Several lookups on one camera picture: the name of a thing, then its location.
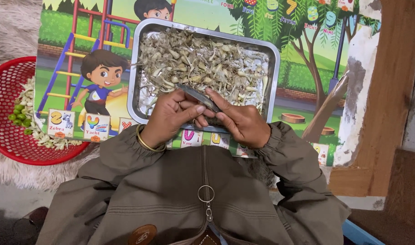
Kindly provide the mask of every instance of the zipper pull ring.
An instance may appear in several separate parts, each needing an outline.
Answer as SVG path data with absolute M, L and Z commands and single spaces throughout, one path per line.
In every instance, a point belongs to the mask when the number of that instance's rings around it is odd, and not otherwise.
M 208 222 L 212 222 L 212 220 L 214 220 L 214 216 L 212 215 L 212 209 L 210 208 L 210 202 L 206 203 L 206 206 L 208 207 L 206 209 L 206 220 Z
M 204 197 L 205 198 L 201 198 L 200 197 L 200 190 L 203 188 L 203 187 L 207 187 L 207 190 L 205 191 L 205 192 L 202 192 L 202 194 L 204 193 Z M 200 187 L 199 189 L 198 189 L 198 193 L 197 193 L 197 195 L 198 195 L 198 198 L 200 199 L 200 201 L 202 201 L 202 202 L 204 202 L 204 203 L 206 203 L 206 220 L 208 221 L 208 222 L 212 222 L 212 220 L 214 220 L 214 216 L 212 215 L 212 209 L 210 208 L 211 207 L 211 205 L 210 205 L 210 202 L 212 202 L 212 200 L 214 199 L 214 197 L 215 197 L 215 191 L 214 191 L 214 189 L 212 188 L 212 187 L 210 187 L 210 186 L 208 186 L 208 185 L 204 185 L 204 186 L 202 186 L 202 187 Z

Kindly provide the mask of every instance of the knife blade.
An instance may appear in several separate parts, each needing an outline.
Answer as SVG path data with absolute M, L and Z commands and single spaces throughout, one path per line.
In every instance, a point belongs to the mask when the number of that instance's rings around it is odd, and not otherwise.
M 208 98 L 207 96 L 205 96 L 204 94 L 202 94 L 201 92 L 186 86 L 184 84 L 176 84 L 176 87 L 182 89 L 185 93 L 189 94 L 190 96 L 194 97 L 196 100 L 200 101 L 201 103 L 203 103 L 207 108 L 211 109 L 213 112 L 215 113 L 220 113 L 222 112 L 220 108 L 218 108 L 218 106 L 214 103 L 213 100 L 211 100 L 210 98 Z

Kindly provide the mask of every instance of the ring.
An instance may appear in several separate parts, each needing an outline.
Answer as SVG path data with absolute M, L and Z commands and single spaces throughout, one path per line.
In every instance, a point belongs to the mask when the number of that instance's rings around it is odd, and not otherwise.
M 201 198 L 200 198 L 200 190 L 201 190 L 203 187 L 208 187 L 208 188 L 210 188 L 210 189 L 212 190 L 213 195 L 212 195 L 212 198 L 211 198 L 209 201 L 204 201 L 203 199 L 201 199 Z M 212 200 L 213 200 L 213 199 L 214 199 L 214 197 L 215 197 L 215 191 L 214 191 L 214 189 L 213 189 L 212 187 L 210 187 L 210 186 L 208 186 L 208 185 L 204 185 L 204 186 L 202 186 L 202 187 L 200 187 L 200 188 L 198 189 L 197 196 L 198 196 L 198 198 L 200 199 L 200 201 L 202 201 L 202 202 L 205 202 L 205 203 L 212 202 Z

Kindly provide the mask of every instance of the cartoon boy's face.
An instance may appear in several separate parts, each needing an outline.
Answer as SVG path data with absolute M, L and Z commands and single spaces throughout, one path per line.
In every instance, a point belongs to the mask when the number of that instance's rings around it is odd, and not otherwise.
M 99 65 L 91 73 L 86 74 L 86 76 L 95 84 L 99 86 L 115 86 L 121 82 L 121 74 L 123 73 L 123 68 L 118 67 L 107 67 L 104 65 Z
M 148 13 L 144 13 L 144 17 L 168 20 L 170 18 L 170 12 L 168 11 L 167 8 L 153 9 L 153 10 L 150 10 Z

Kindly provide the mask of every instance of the ladder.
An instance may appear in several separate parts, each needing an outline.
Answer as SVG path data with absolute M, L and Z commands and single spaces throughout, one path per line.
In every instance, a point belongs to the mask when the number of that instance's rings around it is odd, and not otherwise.
M 71 73 L 71 72 L 60 71 L 61 66 L 64 62 L 64 59 L 67 55 L 68 56 L 79 57 L 79 58 L 84 58 L 85 57 L 85 54 L 77 54 L 77 53 L 69 52 L 70 45 L 73 42 L 74 38 L 79 38 L 79 39 L 84 39 L 84 40 L 94 42 L 94 45 L 92 46 L 91 52 L 96 50 L 100 45 L 100 40 L 99 39 L 96 39 L 96 38 L 93 38 L 93 37 L 87 37 L 87 36 L 83 36 L 83 35 L 79 35 L 79 34 L 74 34 L 74 33 L 69 34 L 69 38 L 67 39 L 67 42 L 65 43 L 64 48 L 62 49 L 61 56 L 59 56 L 58 63 L 56 64 L 56 66 L 54 68 L 52 78 L 50 78 L 50 81 L 47 85 L 47 89 L 44 93 L 43 98 L 41 99 L 40 105 L 38 106 L 37 113 L 36 113 L 37 118 L 41 118 L 41 114 L 48 114 L 48 112 L 43 111 L 43 109 L 44 109 L 44 106 L 45 106 L 49 96 L 70 99 L 70 102 L 67 105 L 67 108 L 65 108 L 65 110 L 69 111 L 72 108 L 71 104 L 76 99 L 77 94 L 79 93 L 79 90 L 81 88 L 86 87 L 86 86 L 82 85 L 82 83 L 84 81 L 84 77 L 82 75 L 76 74 L 76 73 Z M 63 95 L 63 94 L 52 93 L 52 88 L 54 86 L 54 82 L 56 81 L 56 78 L 58 77 L 59 74 L 67 75 L 67 76 L 71 76 L 71 77 L 79 77 L 79 80 L 77 81 L 77 84 L 73 84 L 73 83 L 70 84 L 70 87 L 74 87 L 73 95 L 69 95 L 69 94 Z

